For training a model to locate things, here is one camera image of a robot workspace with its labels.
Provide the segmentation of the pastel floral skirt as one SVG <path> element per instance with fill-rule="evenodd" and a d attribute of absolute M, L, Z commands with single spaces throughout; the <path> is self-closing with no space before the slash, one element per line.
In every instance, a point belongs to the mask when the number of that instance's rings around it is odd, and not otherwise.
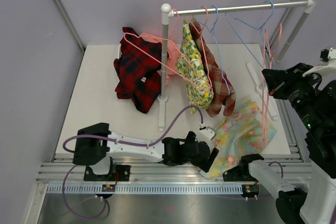
<path fill-rule="evenodd" d="M 219 150 L 213 164 L 208 172 L 199 169 L 199 173 L 213 179 L 238 166 L 243 156 L 260 154 L 277 133 L 270 120 L 263 130 L 262 119 L 262 111 L 251 97 L 239 100 L 233 114 L 219 122 L 211 140 L 210 149 Z"/>

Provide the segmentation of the red beige checked skirt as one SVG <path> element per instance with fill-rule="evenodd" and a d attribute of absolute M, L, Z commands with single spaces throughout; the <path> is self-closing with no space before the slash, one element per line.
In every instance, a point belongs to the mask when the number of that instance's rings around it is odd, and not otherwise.
<path fill-rule="evenodd" d="M 218 66 L 216 61 L 213 63 L 213 91 L 214 96 L 206 112 L 209 116 L 214 117 L 224 110 L 224 116 L 231 116 L 235 109 L 236 92 L 227 78 L 226 73 Z"/>

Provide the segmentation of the lemon print skirt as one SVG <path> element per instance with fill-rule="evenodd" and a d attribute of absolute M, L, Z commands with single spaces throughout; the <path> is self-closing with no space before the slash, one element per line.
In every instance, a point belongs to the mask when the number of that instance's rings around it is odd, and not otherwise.
<path fill-rule="evenodd" d="M 184 77 L 189 104 L 206 110 L 210 107 L 214 92 L 187 19 L 183 20 L 182 32 L 181 54 L 176 60 L 175 71 Z"/>

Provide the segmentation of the pink fuzzy skirt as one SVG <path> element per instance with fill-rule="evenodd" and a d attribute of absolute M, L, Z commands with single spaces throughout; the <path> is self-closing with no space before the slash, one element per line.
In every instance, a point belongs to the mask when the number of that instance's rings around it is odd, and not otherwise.
<path fill-rule="evenodd" d="M 162 38 L 157 37 L 153 34 L 149 33 L 141 33 L 140 37 L 143 38 L 147 42 L 151 43 L 161 43 Z M 165 77 L 165 85 L 168 85 L 170 76 L 175 75 L 175 64 L 180 56 L 180 51 L 177 49 L 177 45 L 170 39 L 167 40 L 167 61 L 166 65 L 168 68 L 166 69 L 166 77 Z"/>

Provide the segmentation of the red black plaid skirt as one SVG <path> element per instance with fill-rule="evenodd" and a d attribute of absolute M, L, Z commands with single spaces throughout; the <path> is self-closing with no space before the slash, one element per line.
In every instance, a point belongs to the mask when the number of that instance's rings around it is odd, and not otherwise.
<path fill-rule="evenodd" d="M 132 100 L 135 108 L 147 114 L 161 92 L 160 42 L 139 37 L 131 27 L 123 27 L 121 56 L 113 62 L 119 78 L 115 92 L 118 99 Z"/>

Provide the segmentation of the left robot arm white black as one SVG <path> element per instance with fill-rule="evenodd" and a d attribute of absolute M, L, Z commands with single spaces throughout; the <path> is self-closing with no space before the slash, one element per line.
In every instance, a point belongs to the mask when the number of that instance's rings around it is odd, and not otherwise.
<path fill-rule="evenodd" d="M 113 162 L 123 157 L 170 167 L 191 163 L 207 173 L 219 153 L 208 144 L 214 135 L 213 130 L 203 127 L 200 135 L 190 131 L 185 138 L 165 136 L 147 143 L 110 131 L 108 123 L 98 123 L 77 132 L 72 162 L 86 168 L 84 180 L 91 182 L 129 180 L 130 166 Z"/>

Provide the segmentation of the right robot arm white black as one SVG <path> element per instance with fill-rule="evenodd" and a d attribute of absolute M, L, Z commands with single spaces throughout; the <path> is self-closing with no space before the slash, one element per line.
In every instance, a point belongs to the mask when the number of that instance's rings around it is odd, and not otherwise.
<path fill-rule="evenodd" d="M 289 101 L 307 129 L 310 162 L 284 163 L 277 172 L 261 155 L 249 154 L 223 174 L 227 182 L 261 184 L 284 223 L 335 223 L 335 81 L 319 89 L 333 72 L 305 63 L 262 71 L 269 95 Z"/>

